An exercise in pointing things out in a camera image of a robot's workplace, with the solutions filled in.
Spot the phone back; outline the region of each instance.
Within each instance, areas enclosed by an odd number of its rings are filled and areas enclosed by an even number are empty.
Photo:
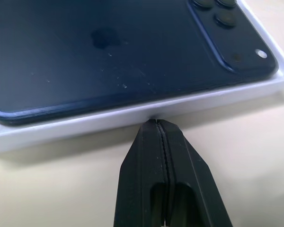
[[[277,63],[256,30],[238,6],[213,2],[0,0],[0,121],[268,78]]]

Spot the table surface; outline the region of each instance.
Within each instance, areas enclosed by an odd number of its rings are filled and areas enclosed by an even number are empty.
[[[284,0],[246,0],[284,50]],[[284,227],[284,91],[168,119],[209,165],[235,227]],[[0,227],[112,227],[139,126],[0,155]]]

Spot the apple logo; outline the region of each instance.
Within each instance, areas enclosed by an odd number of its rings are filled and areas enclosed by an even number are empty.
[[[93,45],[102,50],[108,46],[121,45],[118,33],[109,27],[102,27],[94,30],[91,33],[91,39],[93,40]]]

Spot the black clamp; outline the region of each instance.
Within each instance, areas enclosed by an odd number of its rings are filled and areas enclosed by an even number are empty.
[[[114,227],[231,227],[208,165],[182,131],[144,123],[119,176]]]

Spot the camera lens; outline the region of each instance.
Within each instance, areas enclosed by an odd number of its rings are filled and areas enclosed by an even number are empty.
[[[203,9],[211,9],[214,6],[213,0],[193,0],[194,4]]]
[[[236,1],[235,0],[217,0],[218,3],[225,7],[233,8],[236,6]]]
[[[235,16],[228,10],[220,10],[216,15],[215,19],[222,25],[226,27],[235,27],[237,20]]]

